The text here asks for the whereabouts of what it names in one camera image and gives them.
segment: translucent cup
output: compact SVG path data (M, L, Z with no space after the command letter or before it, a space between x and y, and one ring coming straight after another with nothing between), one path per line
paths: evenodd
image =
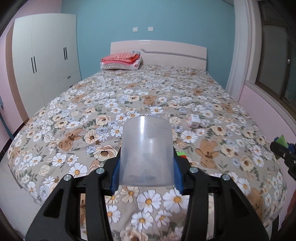
M172 127L153 116L129 119L123 127L119 184L174 185Z

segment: white wardrobe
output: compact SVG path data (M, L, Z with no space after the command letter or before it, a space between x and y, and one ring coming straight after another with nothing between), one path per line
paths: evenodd
M81 80L76 15L37 14L17 18L12 34L17 88L29 117Z

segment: silver bolt head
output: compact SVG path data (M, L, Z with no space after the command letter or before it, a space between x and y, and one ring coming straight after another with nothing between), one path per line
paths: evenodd
M99 168L96 169L97 174L103 174L104 172L105 172L105 169L102 168L102 167L99 167Z
M227 175L227 174L223 174L223 175L222 175L222 179L223 179L224 181L229 181L229 180L231 179L231 177L230 177L229 175Z
M70 174L67 174L67 175L65 175L65 176L63 177L63 179L64 179L65 181L70 181L71 178L72 178L72 175L70 175Z
M197 173L197 172L198 172L198 168L197 168L197 167L190 167L190 168L189 168L189 171L190 171L191 173Z

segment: small box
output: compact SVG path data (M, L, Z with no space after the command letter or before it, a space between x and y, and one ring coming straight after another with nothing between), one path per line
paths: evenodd
M198 115L191 114L188 120L188 126L196 129L200 125L200 117Z

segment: pink blanket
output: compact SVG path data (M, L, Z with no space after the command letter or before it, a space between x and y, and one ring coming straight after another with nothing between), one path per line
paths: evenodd
M111 54L109 56L106 56L101 59L101 62L106 64L106 61L120 61L127 64L134 63L138 58L140 58L140 55L137 53L116 53Z

